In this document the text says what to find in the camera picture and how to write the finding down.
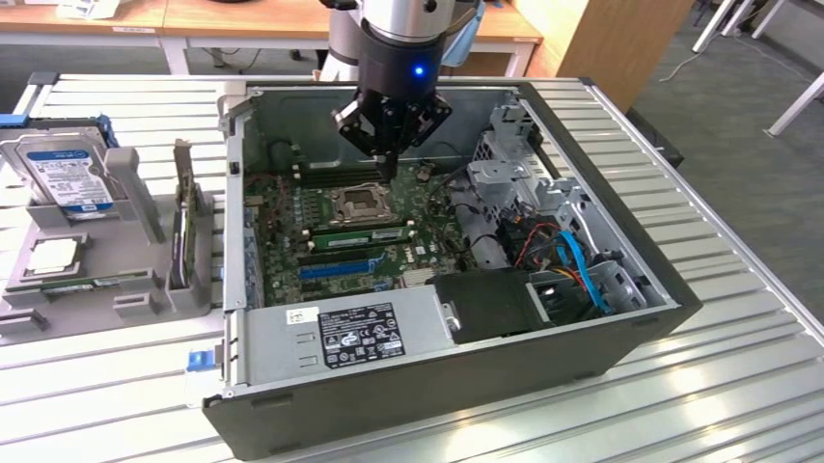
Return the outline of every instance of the warning label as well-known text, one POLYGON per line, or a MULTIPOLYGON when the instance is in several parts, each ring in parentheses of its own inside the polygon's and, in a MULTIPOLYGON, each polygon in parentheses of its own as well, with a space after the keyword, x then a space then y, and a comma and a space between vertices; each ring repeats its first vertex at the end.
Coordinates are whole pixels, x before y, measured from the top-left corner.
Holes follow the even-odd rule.
POLYGON ((349 367, 407 355, 399 319, 390 303, 318 315, 324 362, 349 367))
POLYGON ((73 212, 97 212, 113 207, 103 178, 91 170, 90 153, 83 150, 33 151, 26 155, 54 201, 73 212))

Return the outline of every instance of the computer chassis side panel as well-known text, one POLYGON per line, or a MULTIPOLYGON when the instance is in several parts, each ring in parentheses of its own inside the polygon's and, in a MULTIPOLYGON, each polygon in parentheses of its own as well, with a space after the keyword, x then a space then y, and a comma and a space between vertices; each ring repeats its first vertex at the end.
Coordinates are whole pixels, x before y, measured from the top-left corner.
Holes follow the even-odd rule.
POLYGON ((684 321, 680 311, 644 312, 467 355, 208 399, 204 413, 237 458, 265 458, 602 375, 684 321))

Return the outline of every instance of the blue latch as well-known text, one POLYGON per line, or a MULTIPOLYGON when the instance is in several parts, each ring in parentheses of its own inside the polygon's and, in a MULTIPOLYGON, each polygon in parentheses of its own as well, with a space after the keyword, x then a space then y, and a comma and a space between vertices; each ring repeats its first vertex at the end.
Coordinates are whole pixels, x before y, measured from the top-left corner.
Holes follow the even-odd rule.
POLYGON ((190 364, 186 371, 208 371, 216 368, 216 351, 198 350, 190 352, 190 364))
POLYGON ((23 128, 27 124, 27 114, 0 114, 0 127, 23 128))

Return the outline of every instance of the motherboard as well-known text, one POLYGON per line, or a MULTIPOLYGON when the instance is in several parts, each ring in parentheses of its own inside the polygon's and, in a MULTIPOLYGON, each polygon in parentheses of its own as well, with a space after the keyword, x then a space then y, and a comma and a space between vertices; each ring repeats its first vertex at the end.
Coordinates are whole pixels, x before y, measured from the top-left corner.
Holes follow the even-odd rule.
POLYGON ((254 305, 421 286, 476 268, 456 204, 439 191, 447 178, 425 162, 401 166, 389 185, 362 181, 364 170, 248 176, 248 268, 264 276, 254 305))

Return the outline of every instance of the wooden table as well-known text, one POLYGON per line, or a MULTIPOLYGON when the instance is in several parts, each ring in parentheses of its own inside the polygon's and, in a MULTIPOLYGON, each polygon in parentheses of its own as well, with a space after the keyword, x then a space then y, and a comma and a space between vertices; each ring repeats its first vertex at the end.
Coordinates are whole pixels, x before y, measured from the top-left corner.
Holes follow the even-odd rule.
POLYGON ((133 0, 113 19, 58 17, 53 5, 0 7, 0 44, 159 47, 167 0, 133 0))
MULTIPOLYGON (((330 12, 317 0, 253 0, 225 4, 169 0, 163 50, 174 74, 189 74, 187 48, 322 49, 330 12)), ((509 3, 487 5, 473 51, 512 54, 511 77, 524 76, 541 34, 509 3)))

